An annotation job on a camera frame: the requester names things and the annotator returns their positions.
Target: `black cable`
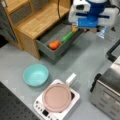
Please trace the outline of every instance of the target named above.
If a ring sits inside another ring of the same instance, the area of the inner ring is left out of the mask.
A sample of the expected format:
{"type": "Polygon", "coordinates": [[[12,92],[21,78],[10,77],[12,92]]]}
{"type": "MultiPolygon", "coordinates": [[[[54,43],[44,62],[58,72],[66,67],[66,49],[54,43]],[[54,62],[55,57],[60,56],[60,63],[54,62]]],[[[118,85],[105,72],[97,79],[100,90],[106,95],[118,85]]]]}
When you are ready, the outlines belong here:
{"type": "MultiPolygon", "coordinates": [[[[60,0],[58,0],[57,11],[58,11],[59,20],[61,21],[61,16],[60,16],[60,0]]],[[[65,24],[65,25],[72,25],[68,20],[67,20],[67,21],[61,21],[61,22],[62,22],[63,24],[65,24]]]]}

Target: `wooden drawer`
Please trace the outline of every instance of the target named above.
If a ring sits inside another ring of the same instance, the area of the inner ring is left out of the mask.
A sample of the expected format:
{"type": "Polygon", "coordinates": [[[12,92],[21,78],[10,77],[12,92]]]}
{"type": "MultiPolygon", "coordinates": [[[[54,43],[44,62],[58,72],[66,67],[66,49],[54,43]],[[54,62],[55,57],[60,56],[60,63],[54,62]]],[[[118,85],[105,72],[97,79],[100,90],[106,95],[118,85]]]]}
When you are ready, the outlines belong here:
{"type": "Polygon", "coordinates": [[[37,11],[48,3],[48,0],[32,0],[32,3],[34,10],[37,11]]]}
{"type": "Polygon", "coordinates": [[[30,4],[26,4],[14,13],[11,14],[11,19],[14,24],[17,24],[21,20],[25,19],[32,13],[30,4]]]}
{"type": "Polygon", "coordinates": [[[74,35],[69,38],[64,43],[61,43],[60,47],[57,50],[51,50],[48,47],[50,41],[54,41],[56,39],[62,40],[62,37],[71,31],[71,26],[59,24],[54,26],[52,29],[47,31],[43,36],[37,38],[37,45],[40,51],[45,53],[52,60],[58,59],[63,52],[65,52],[70,45],[76,40],[76,38],[82,33],[82,30],[78,30],[74,35]]]}

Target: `pot handle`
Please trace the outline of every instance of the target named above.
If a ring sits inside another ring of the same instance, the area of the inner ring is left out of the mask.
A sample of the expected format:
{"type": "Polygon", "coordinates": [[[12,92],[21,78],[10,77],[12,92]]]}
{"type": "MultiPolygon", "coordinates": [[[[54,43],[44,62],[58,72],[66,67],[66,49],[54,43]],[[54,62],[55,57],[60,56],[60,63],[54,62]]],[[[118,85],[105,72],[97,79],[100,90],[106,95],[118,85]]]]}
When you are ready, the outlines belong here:
{"type": "Polygon", "coordinates": [[[77,75],[75,73],[73,73],[67,80],[66,80],[66,84],[68,86],[71,86],[72,83],[76,80],[77,75]]]}
{"type": "Polygon", "coordinates": [[[106,56],[108,58],[108,60],[110,60],[111,62],[114,62],[117,57],[115,57],[114,55],[112,55],[112,52],[120,45],[120,40],[118,40],[118,42],[116,42],[112,48],[110,48],[110,50],[107,52],[106,56]]]}

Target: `toy food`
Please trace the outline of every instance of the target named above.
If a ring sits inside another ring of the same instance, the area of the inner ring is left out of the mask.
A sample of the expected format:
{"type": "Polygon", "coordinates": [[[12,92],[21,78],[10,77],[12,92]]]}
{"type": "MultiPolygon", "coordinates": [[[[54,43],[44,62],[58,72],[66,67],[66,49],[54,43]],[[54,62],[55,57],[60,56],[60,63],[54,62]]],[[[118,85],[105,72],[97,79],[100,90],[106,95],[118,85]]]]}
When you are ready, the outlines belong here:
{"type": "Polygon", "coordinates": [[[61,44],[60,40],[55,40],[50,42],[48,46],[51,50],[56,50],[60,46],[60,44],[61,44]]]}

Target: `stainless steel appliance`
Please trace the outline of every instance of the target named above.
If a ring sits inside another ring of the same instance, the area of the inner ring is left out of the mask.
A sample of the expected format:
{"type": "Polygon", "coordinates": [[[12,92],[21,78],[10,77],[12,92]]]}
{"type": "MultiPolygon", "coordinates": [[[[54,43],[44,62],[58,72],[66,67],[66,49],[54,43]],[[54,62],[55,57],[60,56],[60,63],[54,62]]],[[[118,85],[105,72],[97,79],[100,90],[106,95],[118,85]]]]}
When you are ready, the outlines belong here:
{"type": "Polygon", "coordinates": [[[114,62],[103,74],[98,74],[91,88],[91,102],[114,120],[120,120],[120,57],[111,53],[120,40],[108,51],[108,59],[114,62]]]}

